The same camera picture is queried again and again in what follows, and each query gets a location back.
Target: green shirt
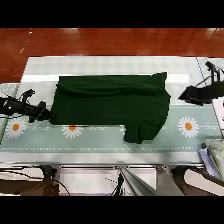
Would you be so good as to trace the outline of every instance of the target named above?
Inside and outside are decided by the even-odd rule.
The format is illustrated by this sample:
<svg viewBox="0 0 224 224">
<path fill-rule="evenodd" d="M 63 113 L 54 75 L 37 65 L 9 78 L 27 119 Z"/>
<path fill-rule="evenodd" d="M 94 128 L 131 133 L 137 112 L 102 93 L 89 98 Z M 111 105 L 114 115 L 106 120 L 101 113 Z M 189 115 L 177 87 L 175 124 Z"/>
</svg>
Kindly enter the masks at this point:
<svg viewBox="0 0 224 224">
<path fill-rule="evenodd" d="M 54 125 L 125 125 L 124 140 L 152 140 L 164 125 L 167 73 L 60 77 L 51 109 Z"/>
</svg>

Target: wooden floor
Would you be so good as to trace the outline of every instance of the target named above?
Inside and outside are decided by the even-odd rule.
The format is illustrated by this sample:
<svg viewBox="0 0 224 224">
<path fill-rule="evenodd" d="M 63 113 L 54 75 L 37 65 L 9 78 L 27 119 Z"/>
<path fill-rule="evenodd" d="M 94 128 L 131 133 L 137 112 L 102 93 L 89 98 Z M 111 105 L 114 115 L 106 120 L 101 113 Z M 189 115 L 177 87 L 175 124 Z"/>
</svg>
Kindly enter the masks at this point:
<svg viewBox="0 0 224 224">
<path fill-rule="evenodd" d="M 223 28 L 0 28 L 0 83 L 19 82 L 29 56 L 224 58 Z"/>
</svg>

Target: table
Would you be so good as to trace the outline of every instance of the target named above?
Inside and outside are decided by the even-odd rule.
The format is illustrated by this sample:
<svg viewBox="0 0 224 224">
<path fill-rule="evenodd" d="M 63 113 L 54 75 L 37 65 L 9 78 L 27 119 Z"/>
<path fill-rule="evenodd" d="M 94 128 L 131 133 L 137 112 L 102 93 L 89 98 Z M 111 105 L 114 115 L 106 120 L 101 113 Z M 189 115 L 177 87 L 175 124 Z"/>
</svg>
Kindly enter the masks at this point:
<svg viewBox="0 0 224 224">
<path fill-rule="evenodd" d="M 47 121 L 27 123 L 20 119 L 21 132 L 10 132 L 8 121 L 0 148 L 1 162 L 50 164 L 192 164 L 200 163 L 200 144 L 206 138 L 221 138 L 212 105 L 194 106 L 178 100 L 189 85 L 202 79 L 197 58 L 160 56 L 64 56 L 30 57 L 16 96 L 32 88 L 29 101 L 41 100 L 50 109 L 59 75 L 132 75 L 168 72 L 166 90 L 171 95 L 166 124 L 152 142 L 137 145 L 123 142 L 124 127 L 76 127 L 70 139 L 68 126 Z M 187 117 L 196 122 L 199 134 L 188 138 L 178 130 Z"/>
</svg>

